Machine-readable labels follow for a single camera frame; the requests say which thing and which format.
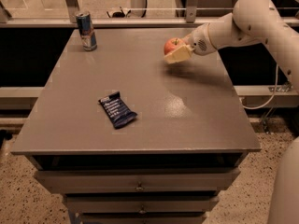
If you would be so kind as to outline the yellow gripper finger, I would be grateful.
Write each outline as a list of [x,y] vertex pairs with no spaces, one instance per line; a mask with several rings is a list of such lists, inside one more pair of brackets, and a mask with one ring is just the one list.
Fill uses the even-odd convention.
[[193,48],[190,45],[182,45],[177,49],[168,52],[164,56],[167,63],[179,63],[186,61],[192,57]]

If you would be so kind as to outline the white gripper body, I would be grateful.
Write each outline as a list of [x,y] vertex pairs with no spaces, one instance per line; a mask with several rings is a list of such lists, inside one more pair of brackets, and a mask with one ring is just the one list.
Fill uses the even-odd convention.
[[197,55],[205,56],[217,50],[210,40],[208,26],[208,23],[200,25],[183,38]]

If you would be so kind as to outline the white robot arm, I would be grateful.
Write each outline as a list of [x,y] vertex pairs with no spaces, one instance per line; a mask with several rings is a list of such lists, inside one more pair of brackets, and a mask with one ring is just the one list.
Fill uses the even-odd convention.
[[[238,0],[233,11],[205,23],[164,51],[167,63],[186,61],[226,47],[261,43],[299,91],[299,34],[271,0]],[[267,224],[299,224],[299,138],[284,152],[275,179]]]

